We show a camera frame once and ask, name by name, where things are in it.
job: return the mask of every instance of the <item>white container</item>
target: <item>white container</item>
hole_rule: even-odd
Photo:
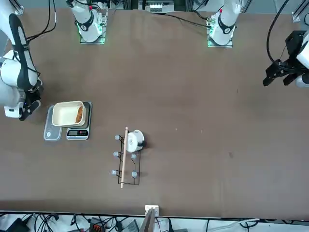
[[[126,150],[130,153],[139,151],[143,148],[145,137],[140,130],[135,130],[127,134]]]
[[[78,109],[83,107],[83,116],[80,122],[76,123]],[[86,108],[82,101],[60,102],[54,106],[52,123],[59,127],[78,127],[86,121]]]

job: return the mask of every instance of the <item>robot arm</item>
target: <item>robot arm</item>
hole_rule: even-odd
[[[9,0],[0,2],[0,30],[10,39],[13,50],[3,56],[0,67],[0,104],[8,117],[24,120],[40,106],[42,82],[32,62],[21,21]]]
[[[239,0],[225,0],[224,6],[213,16],[215,25],[210,38],[218,45],[226,45],[233,36],[235,23],[241,12]]]
[[[263,85],[270,85],[276,78],[283,79],[285,86],[295,81],[298,87],[309,87],[309,31],[295,30],[286,38],[289,58],[276,60],[266,69]]]
[[[103,34],[102,13],[95,9],[98,5],[93,7],[87,0],[67,0],[66,3],[72,9],[82,38],[88,43],[96,41]]]

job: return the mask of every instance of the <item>wooden stick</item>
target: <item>wooden stick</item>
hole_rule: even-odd
[[[125,141],[124,141],[124,157],[122,158],[122,170],[121,170],[121,184],[120,188],[123,189],[124,187],[124,178],[125,178],[125,167],[126,167],[126,144],[127,144],[127,131],[128,128],[126,127],[125,130]]]

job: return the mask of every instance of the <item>brown table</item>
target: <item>brown table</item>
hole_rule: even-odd
[[[179,16],[202,23],[194,13]],[[46,9],[27,9],[27,35]],[[243,14],[234,48],[207,48],[204,28],[142,11],[110,11],[105,45],[79,45],[70,9],[31,42],[45,92],[27,121],[0,116],[0,205],[9,210],[308,219],[309,92],[263,87],[272,14]],[[296,29],[279,18],[271,53]],[[42,136],[47,109],[91,101],[88,141]],[[117,184],[116,134],[147,136],[139,186]]]

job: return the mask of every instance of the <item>digital scale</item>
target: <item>digital scale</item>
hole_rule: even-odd
[[[71,127],[67,130],[68,140],[87,140],[89,138],[91,113],[92,113],[92,103],[89,101],[83,102],[86,108],[86,120],[82,126]]]

